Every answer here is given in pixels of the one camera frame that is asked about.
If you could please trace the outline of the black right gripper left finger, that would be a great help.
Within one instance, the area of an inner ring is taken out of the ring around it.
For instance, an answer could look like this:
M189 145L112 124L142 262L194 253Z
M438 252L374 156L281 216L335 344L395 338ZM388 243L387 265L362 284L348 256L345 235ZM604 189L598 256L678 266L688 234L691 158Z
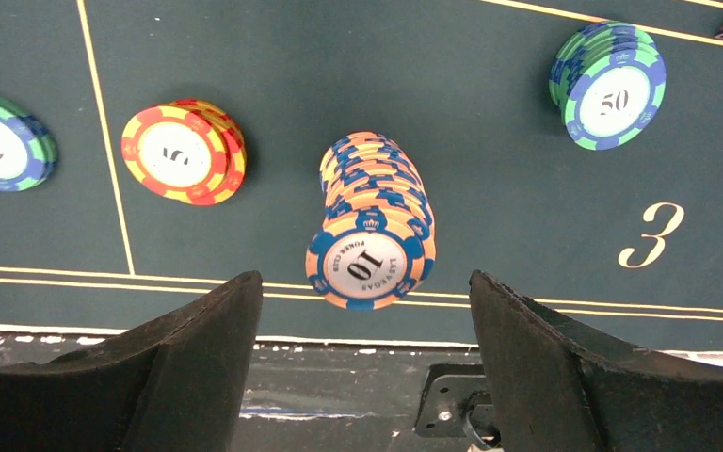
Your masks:
M51 362L0 367L0 451L225 451L263 306L248 271Z

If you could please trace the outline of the red yellow poker chip stack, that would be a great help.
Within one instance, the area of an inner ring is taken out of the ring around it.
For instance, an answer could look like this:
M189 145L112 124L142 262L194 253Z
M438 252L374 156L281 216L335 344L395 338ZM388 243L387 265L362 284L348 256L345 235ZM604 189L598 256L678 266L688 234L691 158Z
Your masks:
M223 109L198 99L149 106L124 126L122 158L151 192L193 205L216 205L244 182L243 133Z

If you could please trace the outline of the green poker chip stack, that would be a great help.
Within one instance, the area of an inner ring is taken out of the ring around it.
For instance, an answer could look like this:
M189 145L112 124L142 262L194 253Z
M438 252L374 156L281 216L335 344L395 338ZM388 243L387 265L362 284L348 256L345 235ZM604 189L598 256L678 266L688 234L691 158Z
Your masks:
M22 107L0 97L0 192L20 192L46 181L58 151L49 129Z

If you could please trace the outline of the green chips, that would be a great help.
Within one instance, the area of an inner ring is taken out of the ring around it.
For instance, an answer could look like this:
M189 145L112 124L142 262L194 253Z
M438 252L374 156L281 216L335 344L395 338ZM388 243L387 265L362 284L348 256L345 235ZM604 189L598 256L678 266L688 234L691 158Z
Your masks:
M632 24L589 24L562 45L549 92L570 138L604 151L642 132L665 95L667 70L652 37Z

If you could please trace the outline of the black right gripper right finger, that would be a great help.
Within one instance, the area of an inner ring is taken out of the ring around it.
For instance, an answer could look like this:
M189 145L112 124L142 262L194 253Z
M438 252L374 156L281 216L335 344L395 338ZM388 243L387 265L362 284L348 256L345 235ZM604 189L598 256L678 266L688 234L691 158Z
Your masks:
M507 451L723 451L723 367L622 341L475 271L470 302Z

